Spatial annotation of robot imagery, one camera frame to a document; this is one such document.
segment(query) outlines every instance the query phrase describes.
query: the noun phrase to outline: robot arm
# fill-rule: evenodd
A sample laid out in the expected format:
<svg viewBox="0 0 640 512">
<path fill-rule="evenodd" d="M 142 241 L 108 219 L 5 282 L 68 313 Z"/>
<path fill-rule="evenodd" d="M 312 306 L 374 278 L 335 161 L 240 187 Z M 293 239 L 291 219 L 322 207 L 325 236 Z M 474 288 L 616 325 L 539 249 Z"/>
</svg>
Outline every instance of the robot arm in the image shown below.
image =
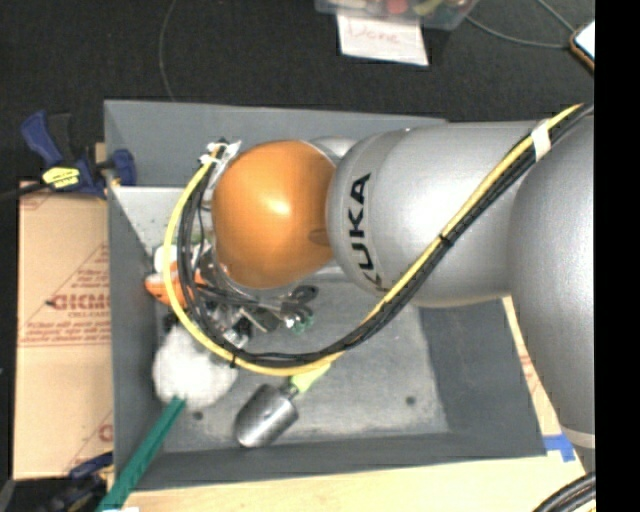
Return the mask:
<svg viewBox="0 0 640 512">
<path fill-rule="evenodd" d="M 175 293 L 169 293 L 171 305 L 185 326 L 199 324 L 206 334 L 192 334 L 227 361 L 291 376 L 355 348 L 408 300 L 449 307 L 511 294 L 565 433 L 593 469 L 593 110 L 565 112 L 544 123 L 542 134 L 530 122 L 448 124 L 382 133 L 352 147 L 337 139 L 326 143 L 338 158 L 308 143 L 287 144 L 283 154 L 277 142 L 248 150 L 266 150 L 248 166 L 248 158 L 229 157 L 224 174 L 208 173 L 203 164 L 174 211 L 166 252 L 187 199 L 201 204 L 213 186 L 205 228 L 213 256 L 201 258 L 200 270 L 229 307 L 249 319 L 272 315 L 288 325 L 285 313 L 309 310 L 297 294 L 301 279 L 322 273 L 331 257 L 343 279 L 382 299 L 325 351 L 268 357 L 234 347 L 232 325 L 208 329 L 206 318 L 189 318 Z M 212 161 L 225 159 L 225 147 L 216 148 Z M 256 186 L 262 183 L 256 173 L 268 174 L 264 186 Z M 241 199 L 249 194 L 258 209 L 247 214 Z M 195 210 L 182 217 L 178 239 L 184 242 Z M 254 243 L 245 254 L 240 245 L 249 232 L 260 249 Z M 182 249 L 190 262 L 188 244 Z M 189 288 L 189 264 L 178 267 L 188 309 L 202 315 L 198 291 Z M 166 270 L 173 292 L 168 263 Z"/>
</svg>

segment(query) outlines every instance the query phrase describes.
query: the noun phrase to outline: black carpet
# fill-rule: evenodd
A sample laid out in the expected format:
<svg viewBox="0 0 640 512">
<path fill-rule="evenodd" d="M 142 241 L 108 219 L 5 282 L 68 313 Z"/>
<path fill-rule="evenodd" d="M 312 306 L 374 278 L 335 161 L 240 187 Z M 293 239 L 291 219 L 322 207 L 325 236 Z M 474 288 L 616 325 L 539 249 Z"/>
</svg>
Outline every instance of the black carpet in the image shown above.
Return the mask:
<svg viewBox="0 0 640 512">
<path fill-rule="evenodd" d="M 595 0 L 547 0 L 573 27 Z M 103 137 L 111 98 L 408 113 L 451 121 L 547 117 L 594 97 L 594 77 L 568 49 L 514 44 L 470 22 L 424 31 L 431 65 L 345 57 L 335 19 L 313 0 L 97 2 L 5 0 L 0 5 L 0 191 L 38 177 L 20 123 L 39 109 L 72 114 L 78 148 Z M 568 46 L 569 30 L 536 0 L 481 0 L 474 19 L 525 40 Z M 16 209 L 0 204 L 0 482 L 10 474 L 16 336 Z"/>
</svg>

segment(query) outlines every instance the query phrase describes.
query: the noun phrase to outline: white paper label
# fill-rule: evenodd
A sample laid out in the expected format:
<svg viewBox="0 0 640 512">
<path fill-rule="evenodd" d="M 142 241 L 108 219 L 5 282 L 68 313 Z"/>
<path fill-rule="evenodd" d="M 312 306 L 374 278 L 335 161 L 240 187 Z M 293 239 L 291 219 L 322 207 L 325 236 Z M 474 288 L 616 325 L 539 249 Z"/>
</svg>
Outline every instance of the white paper label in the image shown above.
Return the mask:
<svg viewBox="0 0 640 512">
<path fill-rule="evenodd" d="M 345 55 L 427 66 L 427 52 L 416 19 L 397 23 L 337 14 L 340 48 Z"/>
</svg>

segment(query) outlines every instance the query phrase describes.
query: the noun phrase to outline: black cable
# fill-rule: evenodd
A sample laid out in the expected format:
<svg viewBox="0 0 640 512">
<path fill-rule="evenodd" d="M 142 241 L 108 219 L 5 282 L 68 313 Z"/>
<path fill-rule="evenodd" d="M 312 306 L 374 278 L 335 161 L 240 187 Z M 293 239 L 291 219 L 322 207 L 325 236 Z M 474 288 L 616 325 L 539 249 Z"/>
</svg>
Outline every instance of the black cable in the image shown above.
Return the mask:
<svg viewBox="0 0 640 512">
<path fill-rule="evenodd" d="M 196 288 L 205 298 L 220 304 L 227 304 L 229 306 L 258 306 L 258 302 L 256 301 L 234 297 L 227 294 L 224 290 L 213 286 L 196 283 Z"/>
<path fill-rule="evenodd" d="M 559 121 L 558 124 L 549 130 L 549 138 L 552 144 L 557 144 L 570 131 L 572 131 L 580 120 L 587 115 L 593 113 L 593 105 L 582 106 L 569 114 L 566 118 Z M 191 251 L 188 241 L 191 239 L 191 228 L 196 215 L 196 209 L 199 208 L 199 202 L 206 189 L 208 179 L 206 176 L 202 183 L 194 190 L 192 197 L 187 201 L 183 211 L 180 234 L 178 236 L 178 254 L 180 274 L 180 283 L 183 286 L 185 300 L 189 305 L 190 313 L 198 325 L 204 328 L 206 333 L 211 337 L 212 341 L 231 352 L 236 357 L 242 357 L 248 362 L 259 363 L 265 367 L 286 368 L 291 366 L 291 361 L 297 363 L 312 363 L 328 355 L 342 352 L 357 347 L 371 336 L 383 329 L 396 315 L 404 308 L 404 306 L 413 298 L 415 293 L 424 284 L 431 272 L 441 261 L 447 251 L 453 246 L 456 240 L 466 231 L 466 229 L 482 215 L 482 213 L 493 202 L 500 197 L 515 181 L 517 181 L 526 171 L 528 171 L 536 163 L 535 147 L 532 145 L 525 149 L 522 155 L 507 168 L 502 176 L 500 176 L 486 191 L 484 196 L 474 206 L 472 211 L 468 213 L 456 226 L 447 234 L 446 240 L 441 240 L 440 245 L 427 258 L 423 265 L 418 269 L 413 278 L 398 294 L 392 297 L 375 315 L 356 327 L 347 335 L 338 341 L 315 352 L 305 353 L 277 353 L 263 352 L 251 353 L 246 350 L 239 349 L 235 345 L 220 340 L 218 334 L 219 329 L 213 326 L 206 315 L 206 308 L 200 296 L 198 287 L 193 281 L 193 269 L 190 269 Z"/>
<path fill-rule="evenodd" d="M 173 0 L 169 5 L 167 12 L 164 15 L 164 19 L 162 20 L 162 28 L 160 29 L 160 35 L 158 36 L 158 68 L 160 69 L 160 76 L 162 77 L 164 89 L 171 101 L 176 101 L 176 98 L 173 95 L 173 91 L 171 90 L 171 86 L 169 85 L 169 79 L 167 78 L 167 73 L 164 69 L 164 36 L 167 32 L 169 20 L 171 19 L 171 14 L 176 7 L 176 3 L 177 0 Z"/>
<path fill-rule="evenodd" d="M 484 25 L 483 23 L 479 22 L 478 20 L 476 20 L 475 18 L 471 17 L 471 16 L 467 16 L 465 18 L 465 21 L 467 21 L 468 23 L 470 23 L 471 25 L 473 25 L 476 28 L 479 28 L 480 30 L 486 32 L 487 34 L 490 34 L 494 37 L 497 37 L 498 39 L 502 39 L 503 41 L 508 41 L 510 43 L 516 43 L 519 44 L 521 46 L 531 46 L 533 48 L 546 48 L 549 50 L 567 50 L 569 49 L 569 45 L 568 44 L 555 44 L 555 43 L 542 43 L 542 42 L 538 42 L 538 41 L 529 41 L 527 39 L 520 39 L 519 37 L 514 37 L 514 36 L 510 36 L 507 34 L 503 34 L 502 32 L 498 32 L 495 29 L 492 29 L 491 27 L 488 27 L 486 25 Z"/>
<path fill-rule="evenodd" d="M 536 507 L 534 512 L 569 512 L 596 497 L 596 472 L 592 471 L 558 489 Z"/>
<path fill-rule="evenodd" d="M 551 16 L 553 16 L 555 19 L 557 19 L 561 25 L 563 25 L 569 32 L 574 32 L 576 29 L 571 25 L 571 23 L 569 23 L 567 20 L 565 20 L 558 11 L 556 11 L 553 7 L 551 7 L 548 3 L 546 3 L 544 0 L 536 0 L 542 7 L 544 7 L 544 9 L 551 14 Z"/>
</svg>

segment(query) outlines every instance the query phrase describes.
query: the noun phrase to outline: cotton ball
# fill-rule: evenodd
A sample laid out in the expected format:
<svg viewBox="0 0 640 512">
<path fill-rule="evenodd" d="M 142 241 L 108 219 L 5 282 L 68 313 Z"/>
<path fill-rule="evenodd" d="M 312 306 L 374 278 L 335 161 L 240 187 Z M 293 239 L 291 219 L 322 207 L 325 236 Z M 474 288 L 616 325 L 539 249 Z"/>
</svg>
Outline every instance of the cotton ball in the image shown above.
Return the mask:
<svg viewBox="0 0 640 512">
<path fill-rule="evenodd" d="M 185 400 L 187 409 L 197 411 L 229 391 L 238 370 L 211 361 L 195 343 L 182 325 L 175 325 L 156 353 L 152 374 L 160 400 L 168 403 L 175 396 Z"/>
</svg>

